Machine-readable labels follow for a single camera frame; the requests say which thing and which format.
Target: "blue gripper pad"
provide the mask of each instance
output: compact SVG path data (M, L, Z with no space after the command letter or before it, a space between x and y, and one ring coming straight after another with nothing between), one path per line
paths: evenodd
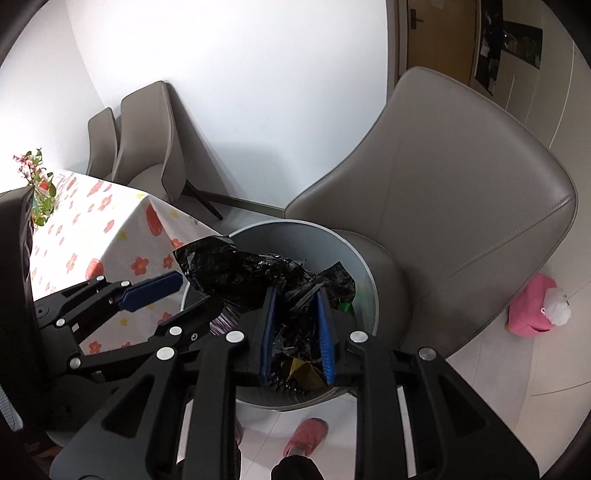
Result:
M178 292L182 286L183 276L177 271L172 271L128 288L117 305L119 310L135 312Z
M275 326L275 310L277 307L277 289L273 288L271 293L271 301L269 302L269 309L267 310L267 318L265 321L265 330L263 332L261 344L261 377L268 380L271 372L271 354L274 340L274 326Z
M322 295L324 289L316 294L316 304L318 305L318 341L320 344L320 353L322 355L322 370L329 385L334 385L336 381L335 370L335 346L329 328L329 312L326 311L328 302Z

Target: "black pants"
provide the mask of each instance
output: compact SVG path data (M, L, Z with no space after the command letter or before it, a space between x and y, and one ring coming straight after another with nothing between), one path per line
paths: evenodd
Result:
M271 472L271 480L324 480L312 460L300 455L285 457Z

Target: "trash can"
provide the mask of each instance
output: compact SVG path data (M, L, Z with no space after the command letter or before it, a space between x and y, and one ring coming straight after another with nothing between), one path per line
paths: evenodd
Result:
M369 267L347 240L323 226L301 220L271 220L242 228L229 235L240 250L273 253L304 262L314 273L341 262L355 280L353 309L358 328L375 334L378 328L378 293ZM187 286L181 308L199 301L202 294ZM295 395L271 387L240 387L236 398L259 408L279 411L309 407L342 395L345 388Z

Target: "gray leather chair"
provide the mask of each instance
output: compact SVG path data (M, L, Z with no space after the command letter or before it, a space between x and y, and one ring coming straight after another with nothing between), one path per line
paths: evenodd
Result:
M368 263L378 336L448 356L507 307L568 233L576 191L503 109L406 72L367 136L286 218L337 230Z
M90 158L86 174L110 181L119 150L115 117L110 107L88 120L88 138Z
M183 152L165 82L152 83L121 101L121 144L113 181L174 203L182 192L222 216L187 181Z

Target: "person's foot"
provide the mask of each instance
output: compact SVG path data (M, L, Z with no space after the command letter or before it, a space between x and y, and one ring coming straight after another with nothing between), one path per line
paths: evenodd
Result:
M312 455L320 442L324 440L329 432L328 424L322 419L307 419L296 428L290 441L283 450L283 456L289 455L291 449L303 453L306 457Z

